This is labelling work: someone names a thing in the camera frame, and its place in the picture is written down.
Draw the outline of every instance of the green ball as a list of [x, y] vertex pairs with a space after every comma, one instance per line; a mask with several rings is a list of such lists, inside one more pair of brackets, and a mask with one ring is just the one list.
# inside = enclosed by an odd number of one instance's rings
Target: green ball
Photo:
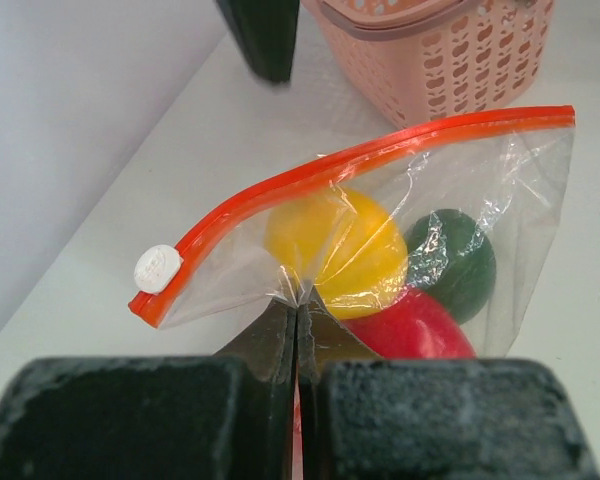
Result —
[[422, 217], [405, 235], [407, 284], [426, 291], [462, 324], [487, 303], [496, 283], [496, 257], [484, 230], [459, 210]]

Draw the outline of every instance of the basket handle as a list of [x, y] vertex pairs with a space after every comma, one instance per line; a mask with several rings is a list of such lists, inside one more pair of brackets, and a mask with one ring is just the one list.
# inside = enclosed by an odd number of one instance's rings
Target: basket handle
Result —
[[435, 28], [476, 8], [483, 0], [427, 0], [402, 12], [372, 17], [339, 0], [318, 0], [322, 14], [359, 40], [396, 40]]

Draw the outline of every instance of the plastic fruit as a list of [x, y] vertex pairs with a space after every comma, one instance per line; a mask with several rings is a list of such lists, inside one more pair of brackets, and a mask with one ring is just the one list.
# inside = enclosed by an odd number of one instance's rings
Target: plastic fruit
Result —
[[437, 210], [406, 235], [407, 284], [426, 291], [458, 323], [487, 303], [496, 282], [496, 257], [484, 230], [458, 210]]
[[386, 308], [404, 285], [407, 246], [398, 226], [351, 189], [325, 189], [275, 207], [264, 245], [297, 282], [313, 282], [338, 320]]
[[449, 313], [426, 293], [408, 288], [386, 310], [344, 325], [385, 358], [473, 358], [475, 353]]

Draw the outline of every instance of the ziplock bag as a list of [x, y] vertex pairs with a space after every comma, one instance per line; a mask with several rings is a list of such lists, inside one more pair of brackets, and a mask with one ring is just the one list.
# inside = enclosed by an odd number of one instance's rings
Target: ziplock bag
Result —
[[559, 223], [574, 124], [568, 106], [462, 115], [272, 177], [150, 249], [130, 308], [154, 327], [232, 321], [315, 291], [383, 356], [503, 355]]

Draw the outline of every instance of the red ball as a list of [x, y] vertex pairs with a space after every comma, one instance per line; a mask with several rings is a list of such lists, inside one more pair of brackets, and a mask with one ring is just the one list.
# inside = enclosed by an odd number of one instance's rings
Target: red ball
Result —
[[343, 322], [385, 358], [474, 358], [471, 344], [442, 305], [408, 288], [391, 307]]

